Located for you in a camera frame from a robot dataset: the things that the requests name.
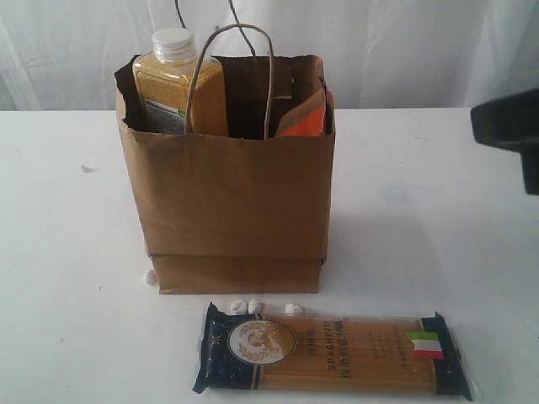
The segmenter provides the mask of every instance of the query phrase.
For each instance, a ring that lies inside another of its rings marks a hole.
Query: plastic wrapper
[[[194,391],[357,391],[472,400],[444,318],[228,316],[210,304]]]

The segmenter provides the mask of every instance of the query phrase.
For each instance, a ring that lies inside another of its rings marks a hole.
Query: italian flag
[[[436,332],[407,332],[406,336],[414,343],[414,358],[443,359],[440,341]]]

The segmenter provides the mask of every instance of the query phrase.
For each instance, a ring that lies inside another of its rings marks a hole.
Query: white tabletop
[[[192,393],[206,305],[237,297],[144,284],[115,113],[0,122],[2,404],[418,401]],[[477,145],[467,109],[341,110],[336,123],[320,293],[258,297],[335,315],[439,311],[485,402],[537,402],[539,197],[524,194],[519,156]]]

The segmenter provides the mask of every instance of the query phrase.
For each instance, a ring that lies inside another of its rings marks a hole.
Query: plastic bottle
[[[198,59],[187,29],[162,29],[153,37],[153,52],[133,63],[136,88],[149,131],[183,135],[189,87]],[[225,79],[221,63],[205,57],[191,110],[193,132],[228,136]]]

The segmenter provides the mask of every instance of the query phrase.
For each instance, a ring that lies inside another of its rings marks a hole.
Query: white curtain
[[[173,0],[0,0],[0,109],[112,109],[113,73]],[[473,106],[539,87],[539,0],[235,0],[277,54],[324,60],[338,108]],[[199,48],[227,0],[180,0]],[[261,37],[248,34],[260,54]],[[247,55],[229,31],[213,54]]]

